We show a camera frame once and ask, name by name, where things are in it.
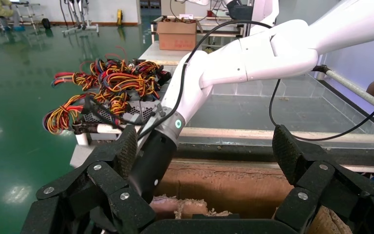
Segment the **chair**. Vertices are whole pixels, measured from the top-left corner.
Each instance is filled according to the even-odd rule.
[[[4,16],[0,16],[0,30],[5,30],[5,27],[8,27],[8,22]]]

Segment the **green epoxy floor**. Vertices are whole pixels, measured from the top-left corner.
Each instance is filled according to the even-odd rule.
[[[64,27],[52,28],[53,37],[27,32],[0,36],[0,233],[19,233],[35,192],[67,173],[75,137],[46,132],[42,117],[82,93],[71,83],[51,87],[61,71],[78,71],[83,61],[123,53],[138,58],[151,44],[150,22],[138,27],[101,27],[64,38]]]

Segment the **black cable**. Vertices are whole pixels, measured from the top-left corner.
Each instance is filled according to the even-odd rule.
[[[275,94],[276,94],[276,91],[279,87],[279,83],[280,83],[280,79],[278,79],[278,82],[276,83],[276,87],[275,87],[275,90],[273,91],[273,95],[272,95],[272,98],[270,99],[270,105],[269,105],[269,116],[270,116],[270,120],[272,121],[273,125],[277,126],[277,123],[273,120],[273,116],[272,116],[272,104],[273,104],[273,99],[275,97]],[[299,137],[299,136],[295,136],[293,135],[296,139],[299,139],[299,140],[306,140],[306,141],[323,141],[323,140],[331,140],[331,139],[335,139],[335,138],[338,138],[340,136],[343,136],[343,135],[346,135],[350,132],[353,132],[354,130],[358,129],[360,126],[362,126],[364,123],[366,123],[368,120],[370,120],[372,117],[374,116],[374,111],[368,116],[366,117],[364,120],[362,120],[362,122],[360,122],[359,124],[355,125],[353,128],[343,132],[343,133],[339,133],[339,134],[336,134],[334,136],[330,136],[330,137],[325,137],[325,138],[317,138],[317,139],[308,139],[308,138],[303,138],[303,137]]]
[[[217,8],[217,11],[216,11],[216,17],[214,17],[214,19],[216,20],[216,23],[217,23],[218,25],[220,25],[220,24],[217,22],[217,13],[219,12],[219,10],[220,10],[220,6],[222,5],[222,3],[223,3],[223,0],[220,0],[219,8]]]
[[[182,22],[182,23],[190,24],[190,23],[187,23],[187,22],[183,22],[183,21],[181,21],[181,19],[179,19],[177,16],[175,16],[175,14],[174,14],[174,12],[173,12],[173,8],[171,7],[171,3],[172,3],[172,2],[173,2],[173,0],[170,0],[170,11],[171,11],[171,13],[173,14],[173,16],[174,16],[177,20],[179,20],[180,22]],[[217,2],[216,2],[216,4],[214,5],[213,9],[211,9],[211,0],[210,0],[210,11],[213,11],[214,8],[216,8],[216,5],[217,5]],[[200,21],[204,20],[205,18],[207,18],[207,15],[206,15],[204,18],[202,18],[201,20],[198,20],[198,21],[195,21],[195,22],[191,22],[191,23],[197,23],[197,22],[200,22]]]
[[[61,2],[61,0],[59,0],[59,7],[61,7],[61,12],[62,12],[62,16],[64,17],[65,25],[67,26],[67,29],[69,29],[68,28],[68,24],[67,24],[67,19],[65,18],[64,9],[62,9],[62,2]]]
[[[159,119],[157,122],[155,122],[153,125],[151,125],[148,129],[146,129],[145,131],[143,131],[142,133],[140,133],[138,135],[138,139],[141,139],[143,136],[147,135],[149,132],[151,132],[154,128],[158,127],[161,123],[163,123],[164,121],[166,121],[170,116],[172,116],[177,111],[177,108],[180,105],[181,97],[183,96],[184,78],[185,78],[185,75],[186,75],[187,64],[191,60],[191,58],[193,57],[194,53],[196,53],[196,51],[200,47],[201,43],[203,43],[203,41],[205,41],[205,39],[208,36],[210,36],[210,34],[212,34],[217,29],[219,29],[221,27],[224,27],[226,25],[229,25],[229,24],[234,24],[234,23],[250,23],[250,24],[260,25],[260,26],[263,26],[263,27],[266,27],[266,28],[271,28],[270,25],[267,25],[267,24],[264,24],[264,23],[260,23],[260,22],[256,22],[256,21],[251,21],[251,20],[232,20],[232,21],[229,21],[229,22],[222,23],[222,24],[214,27],[213,29],[211,29],[208,33],[206,33],[206,35],[204,35],[204,37],[201,38],[201,40],[196,44],[196,47],[194,47],[194,49],[190,53],[190,56],[188,56],[188,58],[184,62],[183,69],[181,71],[180,92],[178,93],[177,101],[176,101],[173,109],[166,116],[164,116],[163,118]]]

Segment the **cardboard box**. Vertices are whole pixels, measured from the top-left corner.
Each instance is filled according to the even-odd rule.
[[[160,50],[192,50],[197,43],[197,24],[158,22]]]
[[[279,169],[251,163],[173,160],[151,206],[162,218],[191,218],[192,214],[241,218],[272,218],[292,190]],[[321,207],[308,234],[352,234],[331,210]]]

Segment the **white robotic arm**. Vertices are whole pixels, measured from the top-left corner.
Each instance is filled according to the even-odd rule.
[[[374,0],[344,0],[312,25],[291,20],[206,54],[197,51],[186,68],[177,112],[190,121],[214,84],[289,78],[311,71],[318,56],[374,40]],[[181,72],[177,66],[162,106],[174,108]]]
[[[152,191],[177,150],[182,128],[214,84],[297,76],[311,71],[320,54],[372,40],[374,0],[344,0],[310,26],[292,20],[235,40],[211,54],[193,51],[186,55],[157,107],[162,109],[141,130],[138,146],[143,148],[143,156],[129,176],[133,187],[145,200],[152,199]]]

